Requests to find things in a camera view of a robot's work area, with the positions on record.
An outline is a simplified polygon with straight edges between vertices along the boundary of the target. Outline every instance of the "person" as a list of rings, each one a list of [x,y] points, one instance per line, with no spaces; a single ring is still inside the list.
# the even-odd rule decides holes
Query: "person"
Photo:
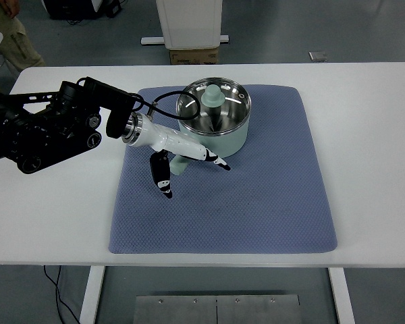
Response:
[[[0,0],[0,33],[3,34],[0,54],[21,72],[32,66],[45,66],[45,62],[34,50],[24,25],[16,18],[19,12],[19,0]]]

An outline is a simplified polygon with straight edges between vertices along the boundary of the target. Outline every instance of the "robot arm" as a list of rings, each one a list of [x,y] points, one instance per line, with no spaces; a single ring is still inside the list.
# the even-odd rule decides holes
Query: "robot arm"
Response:
[[[39,102],[48,104],[38,113],[24,109],[27,103]],[[130,146],[148,145],[155,151],[150,160],[153,179],[169,198],[172,193],[169,189],[168,152],[212,161],[230,169],[225,161],[196,140],[153,124],[146,115],[138,113],[143,105],[169,117],[184,119],[158,110],[138,94],[127,93],[89,77],[76,84],[62,82],[59,92],[0,94],[0,158],[15,161],[24,173],[34,173],[94,149],[102,139],[96,129],[101,123],[99,111],[103,107],[111,111],[106,127],[108,137],[122,137]],[[198,114],[199,110],[187,119]]]

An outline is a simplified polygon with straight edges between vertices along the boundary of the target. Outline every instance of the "gray floor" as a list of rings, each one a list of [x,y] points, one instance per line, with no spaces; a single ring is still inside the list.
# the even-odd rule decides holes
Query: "gray floor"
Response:
[[[169,64],[165,47],[140,46],[143,36],[161,36],[155,1],[128,0],[116,18],[77,26],[50,20],[40,0],[21,6],[19,19],[47,65]],[[405,0],[224,0],[222,34],[231,40],[220,47],[222,64],[308,63],[308,52],[319,50],[331,62],[405,61]],[[14,82],[1,68],[2,89],[10,91]],[[57,268],[49,271],[56,274]],[[62,272],[61,295],[76,314],[87,276],[87,267]],[[405,269],[347,269],[346,277],[356,323],[405,323]],[[305,279],[312,284],[296,285]],[[98,322],[131,323],[134,297],[141,293],[269,290],[311,297],[315,286],[321,289],[315,295],[318,303],[304,305],[304,323],[330,323],[333,302],[322,270],[110,268]],[[73,323],[61,309],[65,322]],[[60,323],[54,287],[42,267],[0,265],[0,323]]]

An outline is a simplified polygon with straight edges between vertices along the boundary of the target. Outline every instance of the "table leg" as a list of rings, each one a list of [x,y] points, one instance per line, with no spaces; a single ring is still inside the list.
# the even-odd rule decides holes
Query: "table leg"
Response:
[[[329,275],[339,324],[355,324],[344,268],[329,268]]]
[[[80,315],[81,324],[94,324],[96,321],[97,307],[101,297],[103,274],[105,266],[91,266],[88,275],[86,293],[82,302]]]

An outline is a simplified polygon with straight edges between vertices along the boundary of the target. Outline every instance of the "cardboard box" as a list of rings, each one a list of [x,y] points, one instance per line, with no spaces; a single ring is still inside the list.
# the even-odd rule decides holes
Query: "cardboard box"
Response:
[[[214,49],[172,49],[169,51],[172,65],[180,64],[217,64],[219,47]]]

